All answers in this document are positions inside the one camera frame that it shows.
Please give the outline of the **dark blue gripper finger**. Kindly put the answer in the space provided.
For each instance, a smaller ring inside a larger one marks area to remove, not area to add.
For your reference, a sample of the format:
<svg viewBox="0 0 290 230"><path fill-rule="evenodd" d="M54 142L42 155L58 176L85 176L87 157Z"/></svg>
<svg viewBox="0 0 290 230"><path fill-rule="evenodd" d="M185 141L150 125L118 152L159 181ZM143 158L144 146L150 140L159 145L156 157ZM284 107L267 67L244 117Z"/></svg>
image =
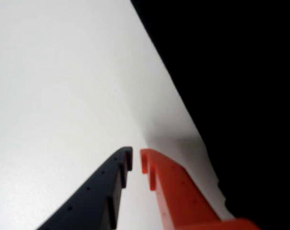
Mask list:
<svg viewBox="0 0 290 230"><path fill-rule="evenodd" d="M132 157L132 147L114 152L39 229L116 229L121 191L132 170Z"/></svg>

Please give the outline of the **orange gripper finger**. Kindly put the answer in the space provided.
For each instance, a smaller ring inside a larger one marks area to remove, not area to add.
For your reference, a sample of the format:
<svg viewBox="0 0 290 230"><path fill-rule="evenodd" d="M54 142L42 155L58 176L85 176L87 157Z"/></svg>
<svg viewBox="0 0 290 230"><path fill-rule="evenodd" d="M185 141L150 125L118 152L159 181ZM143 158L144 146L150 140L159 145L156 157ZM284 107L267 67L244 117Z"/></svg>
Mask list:
<svg viewBox="0 0 290 230"><path fill-rule="evenodd" d="M141 149L142 173L156 193L166 230L257 230L253 222L221 220L184 167L153 149Z"/></svg>

